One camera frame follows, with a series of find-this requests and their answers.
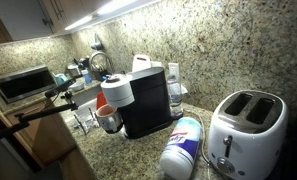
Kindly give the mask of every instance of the granite countertop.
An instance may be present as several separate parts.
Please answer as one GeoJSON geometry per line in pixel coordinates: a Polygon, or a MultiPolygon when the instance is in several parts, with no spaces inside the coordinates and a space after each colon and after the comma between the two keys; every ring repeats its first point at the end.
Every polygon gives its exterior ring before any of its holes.
{"type": "MultiPolygon", "coordinates": [[[[188,104],[184,104],[184,108],[197,112],[208,130],[211,111],[188,104]]],[[[199,121],[194,113],[184,113],[184,116],[199,121]]],[[[74,123],[74,120],[68,121],[67,126],[98,179],[172,179],[161,170],[159,158],[177,121],[168,128],[132,140],[125,138],[123,129],[116,134],[107,134],[102,128],[92,127],[85,136],[80,128],[72,127],[74,123]]],[[[223,179],[202,158],[201,144],[190,179],[223,179]]]]}
{"type": "MultiPolygon", "coordinates": [[[[84,82],[84,79],[83,78],[77,78],[76,81],[84,82]]],[[[73,92],[73,95],[82,93],[85,90],[96,87],[96,86],[100,85],[100,83],[101,83],[100,81],[93,80],[93,82],[90,85],[87,85],[87,86],[85,85],[85,88],[83,90],[78,91],[78,92],[73,92]]],[[[10,103],[10,104],[6,104],[5,101],[0,97],[0,110],[4,115],[8,115],[8,114],[10,114],[12,112],[18,111],[20,109],[31,106],[32,104],[35,104],[35,103],[38,103],[38,102],[41,102],[41,101],[45,101],[45,100],[48,100],[46,98],[46,96],[45,96],[45,92],[42,92],[42,93],[27,97],[27,98],[25,98],[23,100],[19,100],[19,101],[10,103]]]]}

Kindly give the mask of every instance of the toaster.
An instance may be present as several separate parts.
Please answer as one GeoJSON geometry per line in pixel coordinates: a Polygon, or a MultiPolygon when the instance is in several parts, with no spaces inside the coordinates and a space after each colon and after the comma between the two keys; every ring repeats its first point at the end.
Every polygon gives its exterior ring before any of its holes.
{"type": "Polygon", "coordinates": [[[265,179],[273,170],[285,137],[288,108],[272,94],[238,91],[212,115],[208,157],[233,179],[265,179]]]}

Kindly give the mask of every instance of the under-cabinet light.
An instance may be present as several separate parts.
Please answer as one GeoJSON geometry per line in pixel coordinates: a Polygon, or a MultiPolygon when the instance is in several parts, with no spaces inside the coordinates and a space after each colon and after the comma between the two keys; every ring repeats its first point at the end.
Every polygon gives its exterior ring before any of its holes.
{"type": "Polygon", "coordinates": [[[108,4],[104,5],[102,8],[100,8],[97,12],[97,14],[108,14],[113,11],[116,11],[117,9],[120,9],[124,6],[127,6],[128,4],[131,4],[137,0],[113,0],[109,2],[108,4]]]}
{"type": "Polygon", "coordinates": [[[73,28],[75,28],[75,27],[77,27],[77,26],[83,25],[83,24],[85,24],[85,23],[87,23],[87,22],[89,22],[89,21],[91,21],[91,20],[92,20],[92,16],[90,16],[90,15],[89,15],[89,16],[86,16],[86,17],[84,17],[84,18],[82,18],[82,19],[76,21],[75,23],[73,23],[73,24],[67,26],[67,27],[65,28],[65,30],[68,31],[68,30],[73,29],[73,28]]]}

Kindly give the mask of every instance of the kitchen faucet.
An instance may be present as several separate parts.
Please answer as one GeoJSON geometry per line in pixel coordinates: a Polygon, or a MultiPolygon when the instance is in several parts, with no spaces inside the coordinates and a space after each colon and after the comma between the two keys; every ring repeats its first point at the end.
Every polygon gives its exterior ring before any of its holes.
{"type": "Polygon", "coordinates": [[[96,56],[98,56],[98,55],[102,55],[102,56],[105,56],[105,57],[106,57],[106,64],[107,64],[107,60],[108,60],[108,62],[109,62],[109,66],[110,66],[110,69],[111,69],[111,73],[113,74],[113,73],[115,72],[115,68],[114,68],[114,66],[113,66],[113,64],[112,64],[111,58],[108,56],[108,54],[106,54],[106,53],[104,53],[104,52],[102,52],[102,51],[97,51],[97,52],[93,53],[93,54],[91,55],[91,57],[89,58],[90,70],[91,70],[92,72],[93,72],[94,70],[96,70],[96,69],[98,70],[98,68],[95,67],[95,66],[92,64],[93,59],[94,59],[96,56]]]}

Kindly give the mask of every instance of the cable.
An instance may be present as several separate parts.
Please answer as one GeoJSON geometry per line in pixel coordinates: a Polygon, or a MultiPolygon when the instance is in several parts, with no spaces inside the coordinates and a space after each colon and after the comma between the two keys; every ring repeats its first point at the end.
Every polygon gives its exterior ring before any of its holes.
{"type": "Polygon", "coordinates": [[[60,93],[58,93],[57,96],[55,97],[55,99],[52,100],[49,104],[44,103],[44,104],[45,104],[45,107],[44,107],[44,109],[42,109],[41,111],[46,110],[46,108],[48,108],[51,104],[53,104],[53,103],[56,101],[56,99],[58,98],[59,94],[60,94],[60,93]]]}
{"type": "Polygon", "coordinates": [[[209,163],[207,164],[207,175],[208,175],[208,179],[210,180],[209,163]]]}
{"type": "Polygon", "coordinates": [[[201,144],[201,154],[202,154],[202,157],[203,157],[203,159],[207,162],[207,164],[209,165],[209,160],[208,160],[208,158],[206,157],[206,155],[205,155],[205,152],[204,152],[204,147],[205,147],[205,143],[206,143],[206,128],[205,128],[205,126],[204,126],[204,123],[203,123],[203,121],[202,121],[202,119],[201,119],[201,117],[200,117],[200,115],[199,115],[199,111],[195,111],[194,109],[192,109],[192,108],[184,108],[184,110],[185,111],[187,111],[187,112],[190,112],[190,113],[193,113],[193,114],[195,114],[196,116],[198,116],[198,118],[199,118],[199,121],[200,121],[200,123],[201,123],[201,127],[202,127],[202,129],[203,129],[203,138],[202,138],[202,144],[201,144]]]}

